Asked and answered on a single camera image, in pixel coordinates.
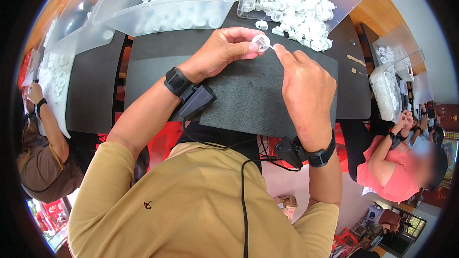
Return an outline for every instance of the pink shirt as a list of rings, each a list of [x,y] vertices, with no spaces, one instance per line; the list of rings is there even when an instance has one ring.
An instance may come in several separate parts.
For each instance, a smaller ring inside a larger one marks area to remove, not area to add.
[[[371,142],[370,147],[364,152],[366,161],[375,152],[377,146],[384,140],[384,136],[377,135]],[[412,197],[419,191],[419,187],[414,184],[408,175],[407,167],[410,161],[408,160],[409,149],[403,143],[399,144],[395,149],[387,152],[386,161],[395,163],[394,172],[387,182],[385,187],[382,187],[379,182],[371,175],[367,169],[367,163],[362,163],[357,167],[357,183],[362,186],[368,186],[375,190],[382,198],[393,201],[402,202]]]

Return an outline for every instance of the fingernail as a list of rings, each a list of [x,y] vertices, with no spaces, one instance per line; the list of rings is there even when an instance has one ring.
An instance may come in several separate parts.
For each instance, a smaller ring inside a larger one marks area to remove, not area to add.
[[[257,52],[257,51],[258,51],[258,45],[255,44],[255,43],[251,43],[251,44],[249,45],[249,51],[250,51],[251,53]]]

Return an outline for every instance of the tiled floor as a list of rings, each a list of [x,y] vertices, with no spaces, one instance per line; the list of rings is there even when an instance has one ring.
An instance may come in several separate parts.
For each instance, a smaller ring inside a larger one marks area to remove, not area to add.
[[[293,221],[295,222],[306,210],[309,201],[309,166],[299,172],[291,172],[271,163],[262,163],[263,177],[267,191],[272,197],[293,195],[298,202]],[[347,173],[343,173],[343,197],[336,232],[344,227],[352,227],[365,214],[368,206],[377,199],[373,193],[362,197],[363,186],[354,182]]]

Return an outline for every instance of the mustard yellow shirt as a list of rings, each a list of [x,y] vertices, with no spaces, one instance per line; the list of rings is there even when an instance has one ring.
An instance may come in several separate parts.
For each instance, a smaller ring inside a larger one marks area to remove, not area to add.
[[[134,158],[101,144],[70,215],[68,241],[80,257],[242,257],[241,166],[247,158],[181,143],[131,187]],[[254,163],[244,167],[249,257],[329,257],[339,209],[317,203],[293,225],[266,192]]]

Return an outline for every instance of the wire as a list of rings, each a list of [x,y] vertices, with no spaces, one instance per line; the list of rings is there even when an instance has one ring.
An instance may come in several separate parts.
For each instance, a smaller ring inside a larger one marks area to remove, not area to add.
[[[240,144],[243,144],[245,142],[249,142],[249,141],[253,140],[253,139],[245,140],[245,141],[242,141],[242,142],[238,142],[237,144],[234,144],[232,146],[219,146],[219,145],[216,145],[216,144],[211,144],[211,143],[203,142],[203,141],[200,141],[200,140],[195,140],[194,138],[192,138],[186,132],[185,122],[186,122],[186,118],[183,119],[183,133],[186,134],[191,140],[194,140],[195,142],[201,143],[201,144],[206,145],[206,146],[215,146],[215,147],[218,147],[218,148],[221,148],[221,149],[225,150],[225,149],[230,149],[230,148],[233,148],[234,146],[237,146],[237,145],[240,145]],[[275,161],[279,161],[281,159],[279,157],[275,157],[275,156],[268,156],[267,148],[265,147],[265,145],[263,143],[263,136],[262,135],[260,136],[260,139],[261,139],[261,145],[263,146],[263,150],[264,150],[265,155],[261,156],[260,159],[246,160],[242,164],[242,166],[240,168],[240,180],[241,180],[240,202],[242,204],[242,212],[243,212],[243,215],[244,215],[244,258],[248,258],[248,255],[249,255],[249,223],[248,223],[248,218],[247,218],[246,201],[245,201],[245,198],[244,198],[244,192],[245,192],[244,166],[249,162],[268,161],[268,162],[270,162],[272,164],[275,164],[278,167],[283,168],[283,169],[288,170],[288,171],[300,171],[301,170],[301,169],[289,169],[289,168],[284,167],[283,165],[275,163]]]

